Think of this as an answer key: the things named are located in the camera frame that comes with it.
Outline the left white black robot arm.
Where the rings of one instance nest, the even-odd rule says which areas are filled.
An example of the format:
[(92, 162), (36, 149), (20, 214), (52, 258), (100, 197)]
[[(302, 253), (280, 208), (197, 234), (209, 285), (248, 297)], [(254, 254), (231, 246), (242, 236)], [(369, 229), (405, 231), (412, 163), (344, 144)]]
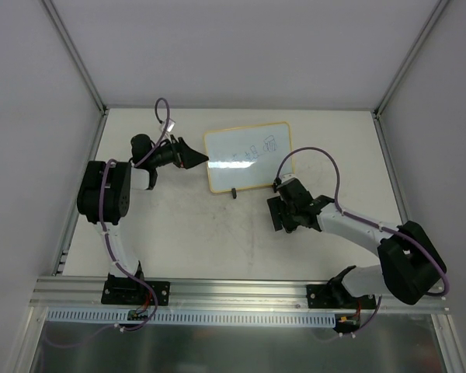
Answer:
[(282, 157), (216, 159), (180, 137), (137, 134), (129, 159), (89, 162), (77, 210), (101, 238), (106, 273), (124, 279), (120, 294), (142, 301), (146, 277), (258, 276)]

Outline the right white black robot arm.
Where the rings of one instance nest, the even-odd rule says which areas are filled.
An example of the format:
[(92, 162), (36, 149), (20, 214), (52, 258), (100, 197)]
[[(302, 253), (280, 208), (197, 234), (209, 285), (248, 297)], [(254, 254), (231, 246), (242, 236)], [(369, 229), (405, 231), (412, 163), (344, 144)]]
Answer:
[(407, 305), (434, 296), (433, 286), (447, 281), (447, 266), (421, 225), (389, 225), (340, 207), (325, 195), (313, 197), (292, 174), (275, 179), (276, 197), (267, 203), (275, 230), (299, 227), (343, 238), (375, 255), (379, 263), (352, 265), (328, 280), (320, 297), (350, 307), (360, 297), (393, 295)]

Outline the yellow framed whiteboard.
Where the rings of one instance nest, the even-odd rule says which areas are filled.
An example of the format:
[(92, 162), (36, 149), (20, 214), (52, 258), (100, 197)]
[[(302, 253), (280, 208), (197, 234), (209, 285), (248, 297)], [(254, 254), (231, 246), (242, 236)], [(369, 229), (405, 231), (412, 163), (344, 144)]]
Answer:
[(284, 159), (292, 151), (287, 122), (208, 131), (203, 142), (212, 193), (270, 187), (277, 175), (294, 171)]

